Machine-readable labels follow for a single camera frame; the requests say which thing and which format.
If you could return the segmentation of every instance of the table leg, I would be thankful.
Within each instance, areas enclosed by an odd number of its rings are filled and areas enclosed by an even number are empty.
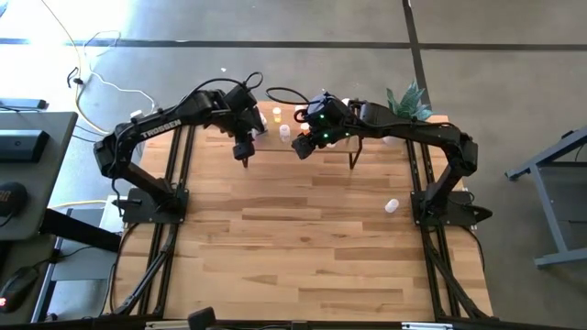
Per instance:
[[[357,160],[359,160],[360,152],[363,150],[363,139],[359,138],[359,150],[357,150],[357,154],[355,155],[354,159],[352,157],[352,153],[349,153],[349,167],[351,170],[355,168],[355,164],[357,164]]]
[[[88,225],[66,214],[48,209],[39,232],[74,240],[107,251],[118,252],[120,236]]]

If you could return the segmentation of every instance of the wooden tabletop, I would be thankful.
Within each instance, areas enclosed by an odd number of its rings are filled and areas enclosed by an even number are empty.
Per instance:
[[[276,102],[259,102],[259,111],[267,118],[267,132],[255,137],[255,150],[257,151],[289,151],[294,152],[292,142],[302,132],[300,123],[294,120],[295,105],[279,104]],[[279,107],[282,110],[281,122],[273,120],[273,108]],[[279,127],[287,125],[290,128],[290,141],[284,142],[279,137]],[[353,153],[359,150],[359,138],[350,137],[338,141],[332,148],[317,148],[316,152],[342,152]]]
[[[299,160],[293,152],[260,152],[250,159],[255,165],[244,169],[232,157],[234,142],[210,135],[217,135],[212,127],[198,129],[195,138],[191,199],[173,259],[166,318],[213,306],[219,319],[433,319],[404,144],[365,139],[355,170],[344,154]],[[170,133],[147,142],[141,161],[146,171],[163,176],[171,140]],[[439,176],[446,158],[438,148],[430,152]],[[421,160],[419,166],[423,173]],[[400,206],[386,214],[383,206],[391,198]],[[116,275],[116,305],[145,271],[152,230],[140,225],[128,239]],[[456,227],[447,227],[447,239],[455,276],[491,314],[475,241]],[[448,310],[443,280],[439,287]],[[157,280],[151,305],[158,289]]]

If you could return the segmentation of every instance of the white cup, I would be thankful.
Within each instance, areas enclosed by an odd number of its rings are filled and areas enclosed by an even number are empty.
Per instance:
[[[282,142],[287,142],[290,140],[290,127],[287,125],[279,126],[279,139]]]
[[[302,125],[300,125],[300,128],[302,129],[302,133],[304,133],[304,134],[310,133],[310,124],[303,123]]]
[[[387,213],[393,213],[395,212],[395,210],[397,210],[397,207],[400,205],[400,202],[398,200],[396,200],[395,198],[393,198],[391,201],[389,201],[386,205],[385,205],[385,211]]]

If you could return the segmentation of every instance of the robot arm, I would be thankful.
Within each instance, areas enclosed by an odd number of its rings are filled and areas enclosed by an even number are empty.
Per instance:
[[[256,103],[244,84],[228,94],[196,90],[172,108],[116,126],[112,134],[94,144],[96,161],[102,175],[125,179],[148,193],[156,204],[163,204],[173,197],[173,189],[169,182],[152,177],[131,162],[135,146],[176,127],[214,125],[235,138],[234,157],[243,160],[255,154],[250,130],[263,130]]]
[[[350,101],[344,105],[328,93],[317,96],[307,109],[296,112],[295,120],[310,125],[310,132],[300,134],[292,143],[302,160],[316,148],[351,136],[398,137],[440,147],[449,165],[437,182],[428,185],[422,202],[422,209],[432,215],[445,213],[455,185],[477,170],[477,144],[451,123],[430,124],[401,118],[389,108],[369,102]]]

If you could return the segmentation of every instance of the gray desk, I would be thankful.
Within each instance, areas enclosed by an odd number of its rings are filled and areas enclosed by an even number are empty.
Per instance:
[[[49,134],[38,163],[0,163],[0,182],[20,182],[28,191],[27,206],[0,228],[0,240],[27,239],[39,233],[76,120],[72,112],[0,113],[0,129],[42,129]]]
[[[0,113],[0,129],[42,129],[49,134],[38,163],[0,163],[0,182],[20,182],[28,191],[24,210],[0,228],[0,241],[53,234],[118,252],[120,236],[47,209],[76,120],[71,112]]]

